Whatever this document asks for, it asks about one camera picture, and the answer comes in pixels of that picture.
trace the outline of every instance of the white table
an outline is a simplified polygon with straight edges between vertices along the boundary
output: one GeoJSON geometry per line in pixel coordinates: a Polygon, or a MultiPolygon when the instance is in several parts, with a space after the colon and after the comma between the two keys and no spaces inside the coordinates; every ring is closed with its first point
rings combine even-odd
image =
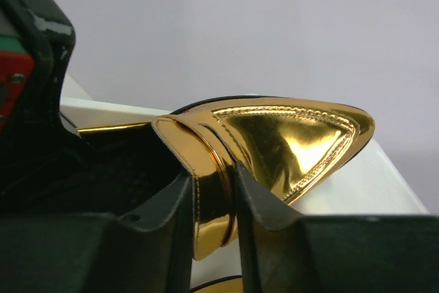
{"type": "MultiPolygon", "coordinates": [[[[147,121],[166,110],[63,97],[62,111],[78,127],[147,121]]],[[[372,140],[352,161],[295,204],[304,214],[420,214],[426,208],[372,140]]],[[[193,263],[191,285],[241,273],[239,245],[193,263]]]]}

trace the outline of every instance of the green stripe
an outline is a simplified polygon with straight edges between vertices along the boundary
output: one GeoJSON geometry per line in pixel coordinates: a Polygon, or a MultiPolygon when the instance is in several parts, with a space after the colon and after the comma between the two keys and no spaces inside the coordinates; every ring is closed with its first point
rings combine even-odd
{"type": "Polygon", "coordinates": [[[14,53],[24,54],[27,53],[17,38],[7,36],[0,36],[0,51],[13,51],[14,53]]]}

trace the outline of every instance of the screw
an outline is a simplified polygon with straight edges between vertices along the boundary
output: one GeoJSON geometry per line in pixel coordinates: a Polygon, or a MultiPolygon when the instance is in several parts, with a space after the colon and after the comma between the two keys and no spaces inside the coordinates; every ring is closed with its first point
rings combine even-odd
{"type": "Polygon", "coordinates": [[[9,77],[9,82],[11,84],[21,84],[24,81],[25,81],[25,75],[23,75],[22,73],[14,73],[9,77]]]}

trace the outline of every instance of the white wall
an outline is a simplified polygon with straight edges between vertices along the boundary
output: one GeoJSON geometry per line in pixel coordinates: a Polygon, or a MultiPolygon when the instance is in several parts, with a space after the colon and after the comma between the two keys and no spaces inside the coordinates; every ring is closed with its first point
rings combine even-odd
{"type": "Polygon", "coordinates": [[[56,0],[95,99],[173,109],[258,93],[352,104],[439,212],[439,0],[56,0]]]}

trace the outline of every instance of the gray wall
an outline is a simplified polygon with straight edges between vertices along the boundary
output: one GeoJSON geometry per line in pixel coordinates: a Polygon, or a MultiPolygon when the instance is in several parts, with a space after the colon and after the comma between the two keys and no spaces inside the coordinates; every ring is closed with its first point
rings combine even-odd
{"type": "Polygon", "coordinates": [[[364,108],[439,213],[439,0],[56,0],[95,99],[173,109],[258,93],[364,108]]]}

